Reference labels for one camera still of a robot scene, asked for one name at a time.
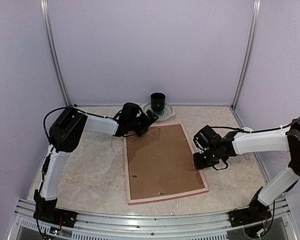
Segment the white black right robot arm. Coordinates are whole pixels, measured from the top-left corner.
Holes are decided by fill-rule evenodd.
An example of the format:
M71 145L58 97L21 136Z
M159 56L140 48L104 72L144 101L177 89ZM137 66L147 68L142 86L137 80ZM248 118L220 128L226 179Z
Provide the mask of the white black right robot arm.
M265 213L265 207L284 192L291 189L300 179L300 119L286 126L273 129L252 130L231 128L224 137L215 128L204 126L193 137L200 152L193 155L198 170L214 168L220 161L226 163L230 157L249 153L289 152L290 162L275 178L262 187L245 211L250 222L256 222Z

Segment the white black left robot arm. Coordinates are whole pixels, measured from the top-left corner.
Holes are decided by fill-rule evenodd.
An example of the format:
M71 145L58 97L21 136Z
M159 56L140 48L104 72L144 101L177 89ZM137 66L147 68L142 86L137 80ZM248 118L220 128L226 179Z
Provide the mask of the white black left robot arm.
M158 120L150 110L135 103L125 103L114 116L100 116L75 107L62 107L59 117L45 130L49 148L41 170L41 184L35 191L35 216L53 223L60 217L56 208L59 180L70 154L78 147L84 132L128 137L129 132L141 137Z

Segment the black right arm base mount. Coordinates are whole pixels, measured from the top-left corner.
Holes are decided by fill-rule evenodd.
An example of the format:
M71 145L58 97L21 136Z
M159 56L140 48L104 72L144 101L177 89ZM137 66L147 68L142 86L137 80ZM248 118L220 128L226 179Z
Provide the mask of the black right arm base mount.
M228 213L231 227L239 227L248 224L253 224L259 221L264 221L272 217L269 209L260 211L257 208L242 208L235 209Z

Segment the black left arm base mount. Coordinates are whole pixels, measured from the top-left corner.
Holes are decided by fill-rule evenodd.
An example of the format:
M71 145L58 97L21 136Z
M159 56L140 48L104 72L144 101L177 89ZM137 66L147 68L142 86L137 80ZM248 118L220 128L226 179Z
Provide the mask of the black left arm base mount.
M58 225L61 227L74 228L76 222L77 212L69 211L59 208L53 210L39 211L36 210L33 214L36 220Z

